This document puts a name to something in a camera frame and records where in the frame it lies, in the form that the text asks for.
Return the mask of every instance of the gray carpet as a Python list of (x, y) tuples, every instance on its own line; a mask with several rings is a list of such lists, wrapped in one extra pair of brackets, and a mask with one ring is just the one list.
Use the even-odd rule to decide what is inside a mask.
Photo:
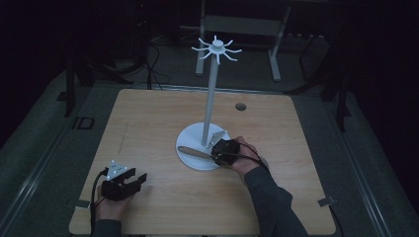
[[(221, 60), (217, 87), (281, 93), (304, 83), (298, 64), (305, 40), (286, 38), (278, 56), (283, 80), (273, 82), (267, 52), (248, 48), (231, 55), (237, 62)], [(208, 83), (209, 61), (205, 75), (195, 76), (197, 55), (188, 46), (156, 44), (159, 57), (155, 65), (156, 79), (170, 86), (205, 87)], [(150, 49), (149, 60), (157, 57)], [(61, 75), (51, 82), (28, 117), (1, 150), (0, 213), (4, 218), (21, 184), (45, 156), (47, 166), (38, 188), (34, 191), (21, 215), (9, 228), (9, 236), (68, 236), (72, 205), (78, 199), (89, 171), (112, 106), (121, 88), (145, 88), (146, 70), (127, 76), (133, 86), (98, 80), (93, 89), (78, 87), (77, 108), (71, 118), (64, 118), (65, 106), (55, 100), (64, 90)], [(293, 96), (295, 108), (307, 139), (324, 191), (338, 201), (332, 205), (341, 223), (332, 236), (380, 236), (371, 221), (366, 200), (360, 192), (350, 156), (354, 155), (377, 200), (377, 205), (388, 226), (390, 236), (419, 236), (419, 221), (397, 183), (374, 133), (350, 95), (345, 118), (347, 132), (342, 134), (333, 121), (335, 103), (319, 99), (322, 86), (299, 96)], [(90, 130), (70, 129), (74, 118), (94, 118)], [(60, 130), (62, 136), (55, 136)], [(53, 147), (52, 141), (59, 140)]]

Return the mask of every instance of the long-sleeve shirt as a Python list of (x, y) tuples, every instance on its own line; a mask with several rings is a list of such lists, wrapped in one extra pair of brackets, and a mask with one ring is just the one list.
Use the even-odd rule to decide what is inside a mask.
[[(291, 209), (293, 196), (275, 183), (262, 167), (244, 176), (258, 217), (261, 237), (308, 236)], [(121, 237), (122, 224), (116, 220), (98, 220), (93, 237)]]

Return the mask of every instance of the background table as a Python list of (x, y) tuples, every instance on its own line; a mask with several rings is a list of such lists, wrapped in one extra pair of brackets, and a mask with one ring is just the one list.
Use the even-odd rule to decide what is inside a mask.
[[(120, 91), (80, 199), (90, 198), (95, 177), (116, 160), (138, 176), (148, 173), (124, 233), (258, 234), (251, 198), (235, 172), (193, 170), (177, 156), (177, 136), (204, 120), (206, 102), (204, 92)], [(247, 110), (236, 110), (236, 103)], [(211, 122), (257, 147), (277, 184), (293, 195), (293, 210), (309, 234), (335, 232), (330, 210), (317, 203), (324, 192), (290, 97), (216, 93)], [(75, 209), (70, 231), (89, 233), (89, 218), (88, 209)]]

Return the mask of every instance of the white pole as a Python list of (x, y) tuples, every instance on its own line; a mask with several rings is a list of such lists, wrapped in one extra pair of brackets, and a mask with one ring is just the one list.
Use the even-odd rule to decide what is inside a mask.
[(207, 96), (206, 119), (204, 122), (203, 142), (202, 142), (202, 146), (205, 146), (205, 147), (207, 147), (208, 137), (209, 137), (210, 116), (212, 115), (212, 102), (213, 102), (213, 94), (215, 93), (215, 84), (216, 84), (217, 74), (218, 74), (218, 62), (216, 60), (216, 55), (213, 54), (210, 58), (209, 91), (208, 91), (208, 96)]

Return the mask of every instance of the human hand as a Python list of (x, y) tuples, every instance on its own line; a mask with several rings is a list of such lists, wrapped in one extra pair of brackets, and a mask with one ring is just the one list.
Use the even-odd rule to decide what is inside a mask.
[(95, 201), (96, 220), (113, 219), (122, 221), (124, 213), (126, 212), (126, 209), (132, 201), (134, 195), (123, 200), (114, 201), (102, 196), (102, 186), (99, 186), (97, 190), (98, 199)]
[[(254, 145), (247, 143), (242, 136), (238, 136), (234, 140), (240, 143), (239, 155), (243, 155), (243, 156), (247, 156), (252, 159), (255, 159), (255, 160), (259, 160), (258, 155), (257, 155), (257, 150)], [(259, 167), (258, 163), (251, 161), (249, 159), (245, 159), (245, 158), (238, 158), (231, 165), (231, 169), (233, 169), (235, 172), (237, 172), (241, 176), (244, 176), (245, 174), (247, 174), (247, 172), (257, 167)]]

